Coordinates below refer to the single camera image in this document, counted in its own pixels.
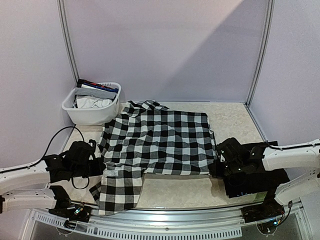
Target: black and white plaid shirt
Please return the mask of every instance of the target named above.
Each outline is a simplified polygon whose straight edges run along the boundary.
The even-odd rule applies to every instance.
[[[99,141],[106,169],[90,189],[99,215],[134,208],[143,174],[206,175],[217,159],[205,113],[170,110],[155,101],[126,103]]]

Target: beige tabletop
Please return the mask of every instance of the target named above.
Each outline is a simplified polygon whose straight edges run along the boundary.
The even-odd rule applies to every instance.
[[[241,144],[261,142],[262,139],[252,119],[242,103],[213,103],[213,102],[160,102],[170,109],[186,112],[203,112],[208,115],[211,129],[214,132],[216,143],[227,138],[235,137]],[[77,125],[84,135],[85,141],[98,141],[102,132],[101,125]],[[65,146],[68,150],[72,142],[81,140],[78,131],[74,130]],[[88,192],[91,186],[100,181],[101,177],[91,177],[89,187],[77,190],[70,182],[60,181],[61,185],[72,200],[94,203]],[[74,184],[84,187],[86,179],[78,177]],[[201,209],[217,206],[230,206],[252,203],[263,198],[263,194],[250,194],[241,197],[228,198],[224,183],[208,175],[171,176],[145,174],[143,187],[137,208],[154,209]]]

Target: white wall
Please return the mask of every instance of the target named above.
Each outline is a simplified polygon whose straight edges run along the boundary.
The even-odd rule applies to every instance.
[[[68,0],[79,75],[126,100],[245,102],[267,2]]]
[[[287,145],[320,138],[319,16],[318,0],[275,1],[250,107],[268,140]],[[302,202],[314,239],[320,239],[320,193],[303,197]]]
[[[0,168],[39,159],[71,125],[61,102],[74,86],[56,1],[1,1]],[[59,153],[68,131],[52,143]],[[0,239],[17,240],[27,211],[0,214]]]

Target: white cloth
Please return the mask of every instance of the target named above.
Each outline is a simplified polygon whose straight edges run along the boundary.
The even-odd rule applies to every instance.
[[[97,109],[103,108],[112,103],[107,98],[98,98],[94,96],[76,96],[76,105],[78,109]]]

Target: white laundry basket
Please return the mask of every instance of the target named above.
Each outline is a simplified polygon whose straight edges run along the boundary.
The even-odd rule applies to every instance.
[[[72,122],[77,125],[100,125],[110,122],[119,113],[120,84],[116,82],[99,82],[99,84],[119,89],[113,102],[101,108],[73,108],[75,89],[73,89],[62,103],[62,109],[67,111]]]

